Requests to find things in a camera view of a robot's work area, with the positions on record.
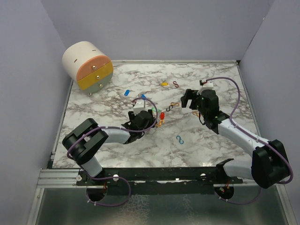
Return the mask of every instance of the metal frame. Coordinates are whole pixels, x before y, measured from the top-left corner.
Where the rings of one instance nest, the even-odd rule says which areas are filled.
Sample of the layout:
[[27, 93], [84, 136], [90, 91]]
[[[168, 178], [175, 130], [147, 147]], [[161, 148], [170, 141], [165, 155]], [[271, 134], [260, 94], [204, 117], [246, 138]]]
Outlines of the metal frame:
[[[255, 126], [257, 129], [257, 132], [260, 134], [258, 125], [257, 125], [257, 120], [255, 116], [255, 110], [252, 105], [252, 102], [250, 100], [247, 88], [245, 86], [243, 77], [240, 72], [239, 65], [235, 60], [232, 61], [198, 61], [198, 60], [115, 60], [113, 61], [114, 64], [122, 64], [122, 63], [132, 63], [132, 64], [155, 64], [155, 63], [160, 63], [160, 64], [171, 64], [171, 63], [176, 63], [176, 64], [186, 64], [186, 63], [199, 63], [199, 64], [207, 64], [207, 63], [212, 63], [212, 64], [217, 64], [217, 63], [223, 63], [223, 64], [235, 64], [237, 66], [238, 72], [240, 74], [240, 78], [250, 105], [250, 109], [254, 118]], [[56, 139], [53, 145], [52, 149], [52, 157], [55, 155], [56, 152], [56, 147], [59, 141], [59, 134], [61, 131], [61, 127], [63, 124], [63, 120], [65, 117], [65, 111], [68, 105], [68, 101], [70, 98], [71, 94], [71, 89], [72, 89], [73, 82], [70, 83], [69, 89], [68, 89], [68, 94], [67, 94], [67, 99], [64, 105], [63, 109], [63, 114], [60, 119], [59, 127], [58, 127], [58, 132], [56, 135]], [[38, 218], [38, 213], [39, 209], [43, 200], [44, 196], [44, 190], [45, 188], [86, 188], [86, 186], [76, 186], [76, 177], [78, 175], [79, 169], [45, 169], [41, 170], [40, 176], [37, 182], [37, 189], [34, 195], [34, 200], [32, 203], [31, 211], [29, 214], [29, 218], [27, 221], [27, 225], [33, 225], [36, 223], [37, 218]], [[215, 187], [221, 187], [223, 184], [215, 184]], [[230, 186], [257, 186], [257, 184], [253, 180], [244, 180], [242, 184], [231, 184]], [[284, 209], [284, 213], [286, 216], [286, 219], [288, 221], [289, 225], [297, 225], [296, 218], [292, 209], [292, 206], [290, 204], [286, 189], [284, 185], [276, 185], [277, 186], [277, 191]], [[89, 188], [103, 188], [103, 186], [89, 186]]]

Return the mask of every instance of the gray wall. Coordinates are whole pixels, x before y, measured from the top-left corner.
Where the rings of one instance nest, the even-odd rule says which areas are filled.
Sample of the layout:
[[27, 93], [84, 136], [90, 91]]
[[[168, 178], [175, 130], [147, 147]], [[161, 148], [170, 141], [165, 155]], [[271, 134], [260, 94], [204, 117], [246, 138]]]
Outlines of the gray wall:
[[66, 47], [113, 60], [240, 60], [273, 0], [41, 0]]
[[0, 223], [23, 225], [57, 132], [65, 47], [38, 0], [0, 3]]
[[286, 189], [300, 224], [299, 0], [275, 0], [240, 68], [262, 135], [285, 145], [295, 173]]

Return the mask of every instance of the white cylinder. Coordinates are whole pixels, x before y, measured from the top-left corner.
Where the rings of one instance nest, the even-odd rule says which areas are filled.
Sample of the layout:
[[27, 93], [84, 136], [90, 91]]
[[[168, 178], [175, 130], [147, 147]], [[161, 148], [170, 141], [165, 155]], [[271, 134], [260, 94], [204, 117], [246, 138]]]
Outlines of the white cylinder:
[[81, 166], [92, 177], [97, 176], [102, 171], [102, 166], [100, 165], [100, 163], [98, 162], [95, 156], [85, 164], [82, 164]]
[[77, 82], [78, 80], [84, 78], [87, 74], [80, 71], [92, 59], [94, 60], [94, 66], [96, 68], [92, 69], [90, 65], [90, 72], [99, 69], [105, 64], [109, 63], [111, 60], [98, 48], [96, 48], [91, 42], [81, 41], [72, 46], [70, 46], [62, 56], [62, 65], [69, 76]]

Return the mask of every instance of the white marble tabletop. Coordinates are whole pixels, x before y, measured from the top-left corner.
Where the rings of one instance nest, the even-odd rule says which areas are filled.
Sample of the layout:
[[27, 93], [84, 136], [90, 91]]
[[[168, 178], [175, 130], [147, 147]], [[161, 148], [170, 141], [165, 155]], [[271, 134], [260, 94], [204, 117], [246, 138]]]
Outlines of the white marble tabletop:
[[[234, 119], [243, 127], [257, 133], [253, 116], [235, 63], [188, 64], [117, 64], [110, 83], [100, 92], [87, 96], [73, 84], [59, 136], [53, 168], [79, 168], [66, 156], [63, 138], [87, 118], [100, 125], [119, 126], [128, 121], [131, 100], [140, 94], [151, 99], [165, 112], [165, 124], [153, 128], [131, 144], [104, 144], [96, 157], [103, 167], [179, 167], [215, 166], [227, 159], [246, 160], [240, 147], [200, 124], [188, 108], [175, 106], [165, 109], [171, 102], [180, 102], [185, 89], [199, 89], [199, 80], [208, 77], [233, 78], [241, 89], [241, 101]], [[173, 85], [176, 81], [179, 88]], [[237, 90], [228, 80], [215, 80], [220, 109], [229, 114], [237, 101]], [[184, 144], [179, 144], [180, 135]]]

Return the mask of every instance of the yellow block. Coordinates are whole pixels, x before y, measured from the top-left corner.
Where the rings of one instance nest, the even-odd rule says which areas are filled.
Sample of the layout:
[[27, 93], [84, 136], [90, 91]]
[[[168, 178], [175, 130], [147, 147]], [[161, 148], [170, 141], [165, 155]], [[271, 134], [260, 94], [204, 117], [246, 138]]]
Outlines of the yellow block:
[[100, 81], [101, 79], [103, 79], [104, 77], [106, 77], [107, 75], [111, 74], [112, 72], [113, 72], [113, 63], [109, 62], [106, 65], [102, 66], [100, 69], [91, 73], [90, 75], [87, 75], [83, 79], [77, 81], [78, 86], [80, 87], [81, 90], [85, 90], [88, 87]]

